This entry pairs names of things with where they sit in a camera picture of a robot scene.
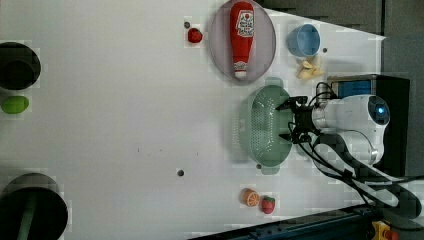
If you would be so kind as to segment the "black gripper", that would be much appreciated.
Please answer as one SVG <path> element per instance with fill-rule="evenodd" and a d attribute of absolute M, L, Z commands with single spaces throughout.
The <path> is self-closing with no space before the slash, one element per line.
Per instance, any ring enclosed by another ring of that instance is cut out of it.
<path fill-rule="evenodd" d="M 297 96 L 289 97 L 276 110 L 283 111 L 290 109 L 294 114 L 294 128 L 291 134 L 279 134 L 280 138 L 295 144 L 310 143 L 312 141 L 311 133 L 315 132 L 315 126 L 312 121 L 312 106 L 306 106 L 308 97 Z"/>

